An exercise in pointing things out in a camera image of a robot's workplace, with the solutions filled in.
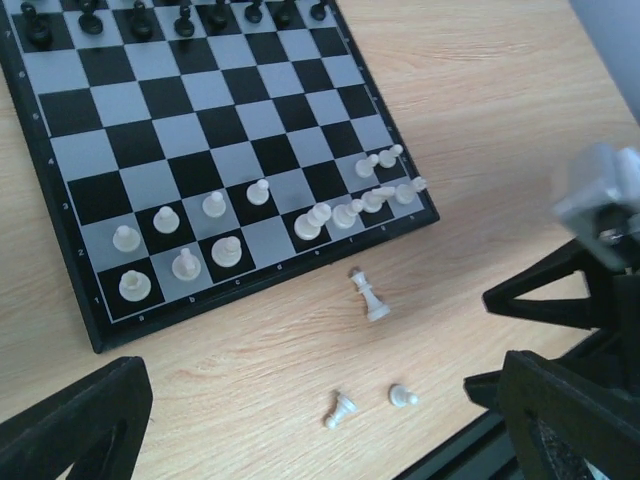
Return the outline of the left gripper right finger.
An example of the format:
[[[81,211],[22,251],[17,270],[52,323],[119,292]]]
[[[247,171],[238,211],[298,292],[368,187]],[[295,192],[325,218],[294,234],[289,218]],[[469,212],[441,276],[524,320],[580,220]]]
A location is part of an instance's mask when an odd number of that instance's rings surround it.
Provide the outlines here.
[[[499,382],[502,410],[527,479],[561,479],[540,427],[609,479],[639,477],[639,399],[603,388],[530,351],[506,354]]]

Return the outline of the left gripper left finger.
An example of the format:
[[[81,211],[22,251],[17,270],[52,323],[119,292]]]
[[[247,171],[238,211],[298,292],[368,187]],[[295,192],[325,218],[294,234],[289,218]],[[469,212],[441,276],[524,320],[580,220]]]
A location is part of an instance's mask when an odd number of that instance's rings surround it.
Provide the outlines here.
[[[1,477],[130,479],[152,402],[144,360],[117,358],[1,423]]]

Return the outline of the white pawn bottom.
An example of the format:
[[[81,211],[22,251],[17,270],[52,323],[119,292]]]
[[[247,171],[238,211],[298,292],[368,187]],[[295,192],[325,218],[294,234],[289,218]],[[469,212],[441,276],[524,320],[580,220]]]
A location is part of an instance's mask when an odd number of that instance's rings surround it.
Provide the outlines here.
[[[162,234],[175,232],[180,225],[178,214],[168,205],[162,206],[153,217],[154,228]]]

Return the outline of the white rook piece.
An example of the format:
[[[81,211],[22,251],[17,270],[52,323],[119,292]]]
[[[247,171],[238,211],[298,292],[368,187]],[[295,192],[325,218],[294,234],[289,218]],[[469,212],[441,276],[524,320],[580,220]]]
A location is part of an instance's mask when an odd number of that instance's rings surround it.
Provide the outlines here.
[[[395,199],[399,204],[408,205],[418,196],[418,194],[427,187],[426,180],[421,177],[415,177],[408,183],[403,183],[395,188]]]

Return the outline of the white queen piece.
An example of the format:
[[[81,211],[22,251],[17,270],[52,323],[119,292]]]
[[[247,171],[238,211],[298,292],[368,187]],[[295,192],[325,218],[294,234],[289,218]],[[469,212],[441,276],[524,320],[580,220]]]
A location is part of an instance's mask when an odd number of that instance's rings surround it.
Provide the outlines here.
[[[294,232],[302,240],[313,240],[320,235],[322,227],[328,222],[331,215],[332,210],[327,203],[317,203],[295,220]]]

